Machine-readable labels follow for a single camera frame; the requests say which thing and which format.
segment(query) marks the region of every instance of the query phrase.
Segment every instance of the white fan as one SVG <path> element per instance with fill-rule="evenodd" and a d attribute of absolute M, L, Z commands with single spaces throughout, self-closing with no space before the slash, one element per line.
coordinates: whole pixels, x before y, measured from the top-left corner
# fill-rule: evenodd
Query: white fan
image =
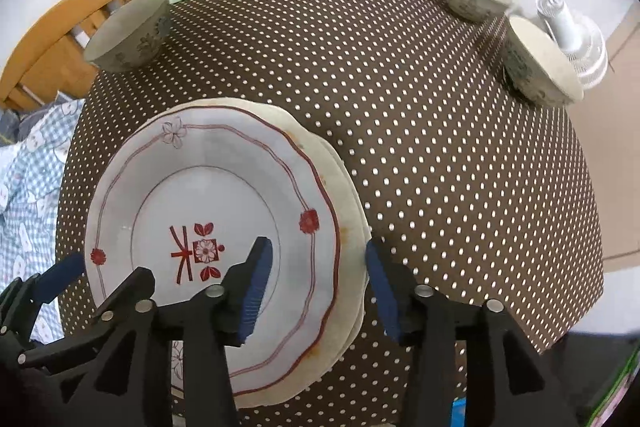
<path fill-rule="evenodd" d="M 607 73 L 609 58 L 602 31 L 587 16 L 570 11 L 564 0 L 536 0 L 538 15 L 573 65 L 583 89 L 591 89 Z"/>

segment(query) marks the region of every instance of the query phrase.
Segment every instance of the polka dot tablecloth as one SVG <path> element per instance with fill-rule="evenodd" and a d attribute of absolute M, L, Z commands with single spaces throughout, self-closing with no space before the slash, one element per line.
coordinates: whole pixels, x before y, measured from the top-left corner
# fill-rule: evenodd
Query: polka dot tablecloth
<path fill-rule="evenodd" d="M 89 93 L 62 185 L 58 258 L 82 250 L 95 186 L 138 126 L 177 103 L 238 96 L 279 105 L 331 142 L 373 232 L 417 281 L 468 303 L 501 299 L 537 349 L 551 346 L 602 293 L 582 150 L 564 110 L 530 107 L 505 83 L 505 21 L 473 25 L 442 3 L 174 5 L 162 55 L 101 73 Z M 242 410 L 242 424 L 395 421 L 410 353 L 384 335 L 373 302 L 367 291 L 361 334 L 332 370 L 287 403 Z M 86 279 L 60 308 L 66 333 L 87 324 Z M 459 365 L 462 393 L 463 357 Z"/>

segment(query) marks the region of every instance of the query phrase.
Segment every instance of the orange wooden headboard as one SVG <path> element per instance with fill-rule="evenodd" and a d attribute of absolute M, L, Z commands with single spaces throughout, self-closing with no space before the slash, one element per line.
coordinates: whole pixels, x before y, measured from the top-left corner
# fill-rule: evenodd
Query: orange wooden headboard
<path fill-rule="evenodd" d="M 97 70 L 82 59 L 82 47 L 69 34 L 79 25 L 91 37 L 109 16 L 112 1 L 62 0 L 26 33 L 0 78 L 0 105 L 21 110 L 55 99 L 57 92 L 82 98 Z"/>

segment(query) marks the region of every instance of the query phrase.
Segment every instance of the stack of plates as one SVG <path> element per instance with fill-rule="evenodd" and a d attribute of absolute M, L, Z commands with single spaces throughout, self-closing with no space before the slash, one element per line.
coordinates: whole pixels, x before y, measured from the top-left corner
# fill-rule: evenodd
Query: stack of plates
<path fill-rule="evenodd" d="M 324 374 L 362 325 L 369 227 L 344 165 L 286 111 L 219 98 L 156 116 L 95 190 L 84 242 L 96 306 L 137 266 L 158 305 L 242 263 L 259 235 L 273 267 L 254 333 L 227 347 L 238 407 L 285 401 Z M 182 345 L 172 352 L 182 393 Z"/>

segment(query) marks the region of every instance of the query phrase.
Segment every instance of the cartoon print on bedding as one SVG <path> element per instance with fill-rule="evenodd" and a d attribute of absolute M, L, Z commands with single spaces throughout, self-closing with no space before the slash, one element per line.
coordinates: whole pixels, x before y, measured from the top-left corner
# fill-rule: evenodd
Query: cartoon print on bedding
<path fill-rule="evenodd" d="M 58 198 L 68 153 L 84 100 L 52 107 L 31 129 L 15 158 L 0 166 L 0 291 L 15 277 L 27 279 L 55 263 Z M 62 338 L 56 302 L 43 305 L 32 337 Z"/>

